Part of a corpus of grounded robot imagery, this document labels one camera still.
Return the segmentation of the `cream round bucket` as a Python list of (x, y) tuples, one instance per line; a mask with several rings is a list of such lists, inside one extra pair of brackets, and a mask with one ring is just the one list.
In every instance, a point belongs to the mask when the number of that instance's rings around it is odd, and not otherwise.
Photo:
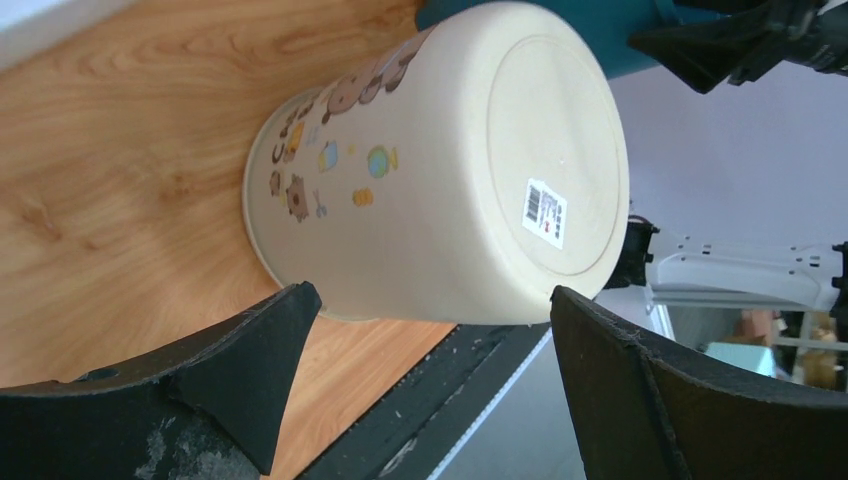
[(601, 97), (568, 80), (463, 105), (405, 87), (391, 48), (291, 98), (255, 138), (243, 218), (270, 277), (313, 284), (347, 321), (532, 324), (559, 286), (596, 296), (630, 196), (608, 82)]

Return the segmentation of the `teal round bucket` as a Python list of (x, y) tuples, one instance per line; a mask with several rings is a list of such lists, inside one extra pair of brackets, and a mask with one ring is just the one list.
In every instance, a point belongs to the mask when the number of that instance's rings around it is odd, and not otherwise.
[(463, 105), (473, 92), (552, 90), (568, 80), (601, 97), (607, 80), (658, 64), (628, 46), (631, 34), (720, 17), (675, 1), (427, 1), (416, 34), (383, 63), (424, 97), (443, 88)]

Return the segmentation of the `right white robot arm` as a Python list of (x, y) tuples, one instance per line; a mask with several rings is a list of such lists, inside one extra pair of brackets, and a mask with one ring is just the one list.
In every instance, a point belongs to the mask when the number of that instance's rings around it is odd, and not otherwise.
[[(653, 58), (694, 91), (759, 80), (786, 61), (818, 73), (847, 73), (844, 1), (690, 1), (715, 20), (630, 34), (629, 47)], [(655, 303), (824, 311), (847, 314), (847, 245), (757, 249), (675, 235), (647, 220), (627, 224), (606, 284), (641, 286)]]

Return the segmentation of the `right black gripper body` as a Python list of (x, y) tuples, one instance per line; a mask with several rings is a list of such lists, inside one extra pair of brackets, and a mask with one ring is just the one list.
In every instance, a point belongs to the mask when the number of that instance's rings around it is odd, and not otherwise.
[(766, 1), (733, 20), (742, 56), (729, 74), (732, 85), (755, 82), (781, 62), (847, 75), (845, 1)]

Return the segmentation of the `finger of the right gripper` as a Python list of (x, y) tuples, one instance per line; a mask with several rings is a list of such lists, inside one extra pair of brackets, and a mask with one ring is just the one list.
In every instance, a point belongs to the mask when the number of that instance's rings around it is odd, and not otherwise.
[(653, 58), (694, 91), (726, 81), (754, 82), (780, 62), (780, 3), (691, 3), (716, 13), (700, 23), (655, 28), (629, 36), (629, 47)]

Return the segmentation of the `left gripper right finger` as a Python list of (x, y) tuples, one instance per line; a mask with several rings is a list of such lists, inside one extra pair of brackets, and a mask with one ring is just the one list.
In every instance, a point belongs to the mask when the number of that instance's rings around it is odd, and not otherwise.
[(753, 373), (563, 286), (552, 335), (589, 479), (843, 479), (847, 397)]

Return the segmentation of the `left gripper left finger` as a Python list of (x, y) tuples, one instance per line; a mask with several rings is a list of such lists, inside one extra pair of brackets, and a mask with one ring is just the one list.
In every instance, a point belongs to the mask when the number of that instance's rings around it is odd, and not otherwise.
[(322, 302), (303, 282), (146, 354), (1, 392), (5, 479), (256, 479), (270, 473)]

